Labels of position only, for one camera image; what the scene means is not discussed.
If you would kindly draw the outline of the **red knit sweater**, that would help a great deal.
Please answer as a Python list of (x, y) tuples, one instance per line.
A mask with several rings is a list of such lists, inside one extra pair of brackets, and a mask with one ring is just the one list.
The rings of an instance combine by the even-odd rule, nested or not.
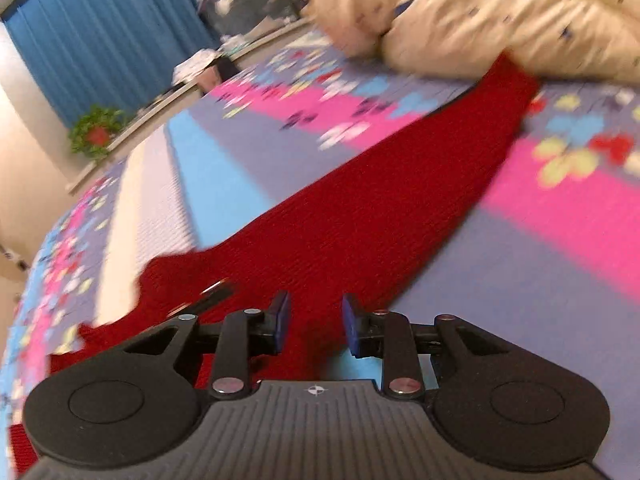
[(291, 324), (277, 356), (256, 356), (250, 377), (316, 379), (344, 344), (342, 299), (387, 308), (485, 194), (520, 133), (538, 80), (500, 56), (474, 86), (201, 252), (154, 258), (136, 306), (82, 331), (79, 351), (55, 356), (60, 379), (105, 351), (183, 312), (226, 283), (204, 321), (270, 304), (288, 292)]

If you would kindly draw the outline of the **white clothes pile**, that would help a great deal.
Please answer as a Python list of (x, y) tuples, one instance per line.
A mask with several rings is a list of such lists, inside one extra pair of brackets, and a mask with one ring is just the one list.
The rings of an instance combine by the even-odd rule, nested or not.
[(194, 79), (198, 74), (219, 58), (219, 52), (214, 49), (201, 49), (174, 67), (171, 83), (182, 84)]

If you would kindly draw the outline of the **green potted plant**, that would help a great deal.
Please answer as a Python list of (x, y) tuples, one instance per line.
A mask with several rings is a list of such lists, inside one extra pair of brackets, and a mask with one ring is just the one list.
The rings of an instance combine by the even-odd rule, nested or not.
[(123, 110), (93, 105), (68, 132), (70, 150), (91, 160), (103, 160), (108, 147), (128, 124)]

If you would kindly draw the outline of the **dark chair back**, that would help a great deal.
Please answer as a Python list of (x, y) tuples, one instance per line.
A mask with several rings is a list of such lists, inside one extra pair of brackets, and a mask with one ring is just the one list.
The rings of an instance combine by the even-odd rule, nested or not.
[(240, 72), (239, 67), (227, 55), (218, 56), (196, 77), (198, 88), (203, 94), (211, 92), (223, 82)]

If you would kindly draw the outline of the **blue window curtain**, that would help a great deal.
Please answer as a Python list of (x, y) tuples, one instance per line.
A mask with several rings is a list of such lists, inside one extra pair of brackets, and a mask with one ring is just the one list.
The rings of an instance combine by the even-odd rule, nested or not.
[(95, 105), (135, 112), (176, 65), (219, 44), (196, 0), (16, 0), (1, 19), (67, 127)]

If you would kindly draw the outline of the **clear plastic storage bin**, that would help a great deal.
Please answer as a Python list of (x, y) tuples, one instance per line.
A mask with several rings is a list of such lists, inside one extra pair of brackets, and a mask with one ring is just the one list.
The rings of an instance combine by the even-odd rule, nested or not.
[(196, 0), (198, 16), (222, 41), (257, 39), (299, 20), (294, 0)]

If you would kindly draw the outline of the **cream star-print duvet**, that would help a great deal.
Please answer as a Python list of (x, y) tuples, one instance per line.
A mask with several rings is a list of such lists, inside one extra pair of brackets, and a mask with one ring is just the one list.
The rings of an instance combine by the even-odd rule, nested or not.
[(507, 53), (541, 77), (639, 81), (639, 0), (306, 1), (344, 55), (398, 72), (476, 78)]

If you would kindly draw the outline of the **white pedestal fan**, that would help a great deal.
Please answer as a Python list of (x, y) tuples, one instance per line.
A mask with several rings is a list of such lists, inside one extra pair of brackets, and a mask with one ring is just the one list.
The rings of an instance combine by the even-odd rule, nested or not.
[(4, 258), (8, 259), (9, 262), (12, 262), (21, 272), (27, 272), (29, 270), (29, 264), (26, 260), (11, 248), (0, 245), (0, 252)]

